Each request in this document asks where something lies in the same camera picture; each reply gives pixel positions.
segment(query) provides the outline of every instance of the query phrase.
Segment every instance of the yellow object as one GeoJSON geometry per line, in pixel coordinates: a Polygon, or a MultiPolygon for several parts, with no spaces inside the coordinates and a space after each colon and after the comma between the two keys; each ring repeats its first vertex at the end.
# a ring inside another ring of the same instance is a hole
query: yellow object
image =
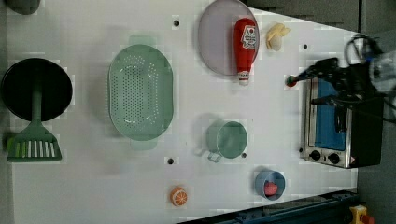
{"type": "Polygon", "coordinates": [[[367,208],[363,205],[358,205],[355,207],[349,207],[349,210],[352,212],[353,220],[349,224],[364,224],[361,222],[361,216],[367,215],[367,208]]]}
{"type": "Polygon", "coordinates": [[[282,47],[282,36],[285,36],[291,31],[290,28],[286,28],[284,24],[277,23],[267,33],[266,45],[268,49],[279,51],[282,47]]]}

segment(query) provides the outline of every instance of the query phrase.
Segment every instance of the bottle cap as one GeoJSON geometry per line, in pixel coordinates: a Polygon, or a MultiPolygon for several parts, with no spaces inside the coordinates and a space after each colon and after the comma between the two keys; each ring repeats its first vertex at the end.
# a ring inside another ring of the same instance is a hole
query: bottle cap
{"type": "Polygon", "coordinates": [[[294,76],[289,76],[288,78],[286,78],[286,85],[290,88],[294,87],[297,84],[297,82],[295,81],[295,78],[296,77],[294,77],[294,76]]]}
{"type": "Polygon", "coordinates": [[[239,85],[247,86],[248,85],[248,80],[239,80],[239,85]]]}

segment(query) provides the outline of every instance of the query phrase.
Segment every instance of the red ketchup bottle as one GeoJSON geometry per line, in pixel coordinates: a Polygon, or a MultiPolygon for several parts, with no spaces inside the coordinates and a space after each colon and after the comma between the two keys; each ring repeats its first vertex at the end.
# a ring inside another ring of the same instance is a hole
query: red ketchup bottle
{"type": "Polygon", "coordinates": [[[239,20],[233,31],[233,48],[239,84],[246,86],[256,53],[256,23],[251,19],[239,20]]]}

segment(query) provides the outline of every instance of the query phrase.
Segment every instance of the oven knob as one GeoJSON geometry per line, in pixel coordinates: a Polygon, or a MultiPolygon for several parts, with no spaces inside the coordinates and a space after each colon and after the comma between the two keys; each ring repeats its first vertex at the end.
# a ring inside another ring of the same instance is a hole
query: oven knob
{"type": "Polygon", "coordinates": [[[340,162],[340,157],[335,153],[330,155],[328,158],[332,164],[337,164],[338,162],[340,162]]]}
{"type": "Polygon", "coordinates": [[[318,161],[320,159],[320,152],[314,150],[309,154],[309,157],[311,157],[314,161],[318,161]]]}

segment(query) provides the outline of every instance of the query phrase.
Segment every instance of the mug handle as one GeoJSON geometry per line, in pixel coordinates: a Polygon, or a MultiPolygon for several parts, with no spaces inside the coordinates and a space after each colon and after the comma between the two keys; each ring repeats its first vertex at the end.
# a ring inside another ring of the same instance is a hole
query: mug handle
{"type": "Polygon", "coordinates": [[[219,162],[220,159],[221,159],[221,156],[220,156],[219,154],[217,154],[217,153],[210,152],[210,153],[209,153],[209,156],[207,156],[207,158],[208,158],[210,161],[219,162]]]}

